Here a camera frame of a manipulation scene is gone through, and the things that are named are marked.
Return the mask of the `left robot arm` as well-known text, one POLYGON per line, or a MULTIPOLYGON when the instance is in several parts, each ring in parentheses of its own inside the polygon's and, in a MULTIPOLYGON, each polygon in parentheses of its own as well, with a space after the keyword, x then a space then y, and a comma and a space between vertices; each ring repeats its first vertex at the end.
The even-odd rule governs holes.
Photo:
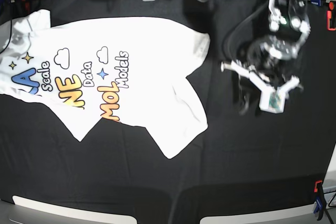
POLYGON ((253 90, 260 91, 259 108, 282 113, 289 92, 301 88, 296 64, 301 47, 311 32, 307 0, 269 0, 241 22, 225 44, 230 68, 238 74, 240 114, 249 109, 253 90), (270 32, 255 39, 242 56, 231 53, 234 37, 264 9, 268 9, 270 32))

